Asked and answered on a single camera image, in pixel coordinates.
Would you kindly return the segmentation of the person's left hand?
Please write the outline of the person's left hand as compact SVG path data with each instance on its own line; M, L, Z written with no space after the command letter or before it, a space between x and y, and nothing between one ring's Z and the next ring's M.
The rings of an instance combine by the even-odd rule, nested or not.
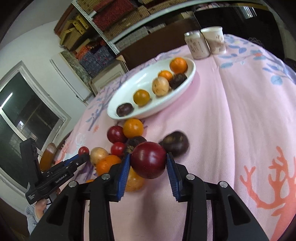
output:
M41 199L35 203L35 216L37 221L39 221L43 217L48 205L49 199Z

